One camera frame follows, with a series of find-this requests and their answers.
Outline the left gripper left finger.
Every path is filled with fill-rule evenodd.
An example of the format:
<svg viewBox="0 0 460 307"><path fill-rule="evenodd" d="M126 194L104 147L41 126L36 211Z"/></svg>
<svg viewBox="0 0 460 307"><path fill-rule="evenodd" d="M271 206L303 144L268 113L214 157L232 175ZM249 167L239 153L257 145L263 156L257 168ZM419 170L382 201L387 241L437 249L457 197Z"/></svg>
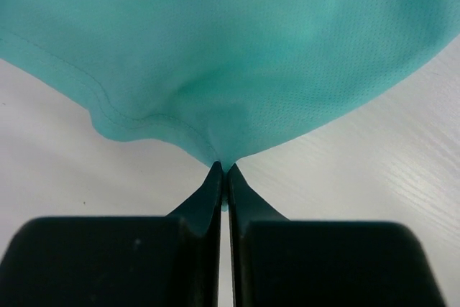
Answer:
<svg viewBox="0 0 460 307"><path fill-rule="evenodd" d="M223 169L166 216L28 221L1 261L3 306L215 306Z"/></svg>

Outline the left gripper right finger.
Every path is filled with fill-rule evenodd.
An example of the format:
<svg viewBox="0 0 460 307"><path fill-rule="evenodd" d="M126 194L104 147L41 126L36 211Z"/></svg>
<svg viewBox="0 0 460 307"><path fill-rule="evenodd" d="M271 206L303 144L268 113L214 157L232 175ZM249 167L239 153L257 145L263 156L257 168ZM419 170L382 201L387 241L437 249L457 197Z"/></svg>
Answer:
<svg viewBox="0 0 460 307"><path fill-rule="evenodd" d="M426 254L388 221L292 221L226 175L235 306L443 306Z"/></svg>

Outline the teal t shirt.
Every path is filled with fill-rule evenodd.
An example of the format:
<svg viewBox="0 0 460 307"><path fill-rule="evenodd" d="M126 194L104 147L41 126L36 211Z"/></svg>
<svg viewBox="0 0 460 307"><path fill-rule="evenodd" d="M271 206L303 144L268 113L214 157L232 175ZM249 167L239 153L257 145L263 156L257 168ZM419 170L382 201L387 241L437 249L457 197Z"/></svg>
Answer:
<svg viewBox="0 0 460 307"><path fill-rule="evenodd" d="M1 0L1 58L121 142L206 165L366 104L459 34L459 0Z"/></svg>

